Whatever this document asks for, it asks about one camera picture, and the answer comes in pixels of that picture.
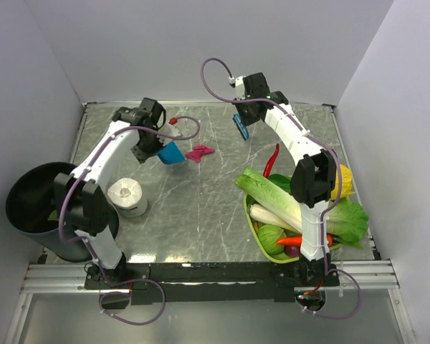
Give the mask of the blue hand brush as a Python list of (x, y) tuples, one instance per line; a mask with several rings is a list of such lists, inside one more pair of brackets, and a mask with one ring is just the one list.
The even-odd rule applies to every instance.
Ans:
[(243, 140), (248, 140), (249, 131), (248, 128), (242, 123), (242, 119), (239, 113), (235, 113), (233, 115), (233, 121)]

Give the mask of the blue plastic dustpan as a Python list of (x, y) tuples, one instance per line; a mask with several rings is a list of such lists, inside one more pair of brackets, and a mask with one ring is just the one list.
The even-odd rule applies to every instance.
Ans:
[(166, 165), (183, 163), (186, 160), (185, 156), (173, 141), (158, 151), (157, 156), (160, 161)]

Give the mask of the pink paper scrap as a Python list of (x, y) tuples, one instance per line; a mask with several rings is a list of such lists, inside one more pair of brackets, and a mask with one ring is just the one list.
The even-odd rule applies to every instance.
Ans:
[(195, 145), (190, 152), (185, 154), (185, 157), (189, 160), (192, 160), (196, 163), (201, 162), (201, 158), (203, 156), (212, 154), (215, 152), (214, 148), (210, 148), (206, 145)]

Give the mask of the green paper scrap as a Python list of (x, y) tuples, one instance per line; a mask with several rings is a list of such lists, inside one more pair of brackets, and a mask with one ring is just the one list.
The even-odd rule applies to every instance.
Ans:
[(59, 216), (58, 216), (58, 213), (57, 213), (57, 210), (55, 209), (55, 210), (53, 210), (50, 214), (49, 214), (49, 216), (47, 217), (47, 220), (48, 221), (58, 221), (59, 220)]

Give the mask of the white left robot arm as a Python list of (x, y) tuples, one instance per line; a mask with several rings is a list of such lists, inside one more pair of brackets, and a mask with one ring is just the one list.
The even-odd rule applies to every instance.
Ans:
[(102, 280), (111, 288), (125, 284), (128, 271), (120, 265), (123, 253), (110, 230), (113, 210), (105, 189), (128, 152), (139, 162), (163, 149), (158, 124), (166, 110), (156, 100), (144, 98), (138, 107), (117, 110), (107, 131), (88, 157), (68, 174), (54, 179), (59, 238), (64, 243), (81, 241), (101, 267)]

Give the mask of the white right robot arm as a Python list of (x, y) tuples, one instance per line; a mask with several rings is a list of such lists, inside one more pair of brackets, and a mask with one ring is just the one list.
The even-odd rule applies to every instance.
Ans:
[(337, 204), (330, 201), (330, 195), (336, 183), (342, 182), (337, 156), (310, 135), (283, 93), (269, 89), (263, 73), (230, 77), (229, 84), (236, 92), (242, 125), (264, 122), (277, 134), (294, 161), (290, 188), (302, 217), (300, 253), (308, 260), (299, 267), (298, 274), (304, 284), (315, 285), (324, 275), (323, 267), (316, 261), (329, 254), (326, 217)]

